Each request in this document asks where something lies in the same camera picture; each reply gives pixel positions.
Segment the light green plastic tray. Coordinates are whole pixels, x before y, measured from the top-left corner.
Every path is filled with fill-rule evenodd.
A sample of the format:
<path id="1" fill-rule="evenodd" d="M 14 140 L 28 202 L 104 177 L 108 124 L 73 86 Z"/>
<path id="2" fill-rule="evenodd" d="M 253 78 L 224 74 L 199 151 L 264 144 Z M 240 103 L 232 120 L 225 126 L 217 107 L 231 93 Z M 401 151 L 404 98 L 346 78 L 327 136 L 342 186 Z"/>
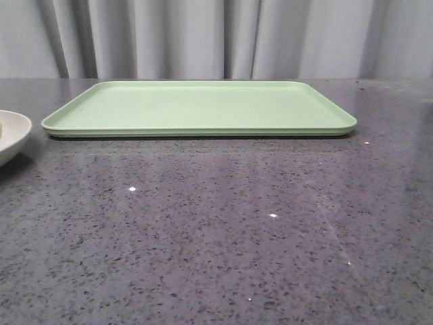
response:
<path id="1" fill-rule="evenodd" d="M 293 81 L 110 81 L 42 120 L 56 137 L 339 136 L 355 117 Z"/>

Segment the grey pleated curtain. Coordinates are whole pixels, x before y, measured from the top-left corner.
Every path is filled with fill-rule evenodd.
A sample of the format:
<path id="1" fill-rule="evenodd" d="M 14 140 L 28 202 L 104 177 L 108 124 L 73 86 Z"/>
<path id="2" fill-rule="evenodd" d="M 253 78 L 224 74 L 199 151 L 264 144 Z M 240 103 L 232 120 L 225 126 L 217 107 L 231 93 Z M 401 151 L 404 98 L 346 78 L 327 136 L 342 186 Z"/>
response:
<path id="1" fill-rule="evenodd" d="M 3 78 L 432 77 L 431 1 L 2 1 Z"/>

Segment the white round plate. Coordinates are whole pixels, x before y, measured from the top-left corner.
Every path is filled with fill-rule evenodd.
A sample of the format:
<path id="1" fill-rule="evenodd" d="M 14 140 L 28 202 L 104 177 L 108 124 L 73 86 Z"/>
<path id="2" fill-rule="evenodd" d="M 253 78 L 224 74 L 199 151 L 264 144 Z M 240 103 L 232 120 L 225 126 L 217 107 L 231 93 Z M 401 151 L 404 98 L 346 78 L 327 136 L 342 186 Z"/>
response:
<path id="1" fill-rule="evenodd" d="M 30 131 L 31 120 L 20 113 L 1 110 L 3 134 L 1 136 L 1 162 L 3 166 L 23 149 Z"/>

